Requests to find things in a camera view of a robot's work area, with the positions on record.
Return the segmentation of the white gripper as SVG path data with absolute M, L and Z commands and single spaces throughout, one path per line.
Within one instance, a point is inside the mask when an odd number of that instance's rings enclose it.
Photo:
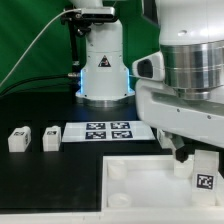
M 209 100 L 187 101 L 162 82 L 142 79 L 136 83 L 136 108 L 146 124 L 169 132 L 168 146 L 181 163 L 188 159 L 181 136 L 224 148 L 224 87 L 212 90 Z

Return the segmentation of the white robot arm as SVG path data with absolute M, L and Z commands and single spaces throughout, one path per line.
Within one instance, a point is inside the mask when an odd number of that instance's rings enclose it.
M 224 148 L 224 0 L 141 0 L 159 50 L 132 64 L 139 118 L 184 162 L 184 137 Z

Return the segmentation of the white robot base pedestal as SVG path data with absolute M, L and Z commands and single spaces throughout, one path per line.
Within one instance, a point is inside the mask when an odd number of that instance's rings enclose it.
M 99 8 L 103 0 L 69 0 L 75 8 Z M 130 88 L 129 69 L 123 62 L 123 27 L 114 22 L 86 22 L 86 64 L 81 69 L 77 101 L 93 107 L 115 107 L 128 103 L 135 92 Z

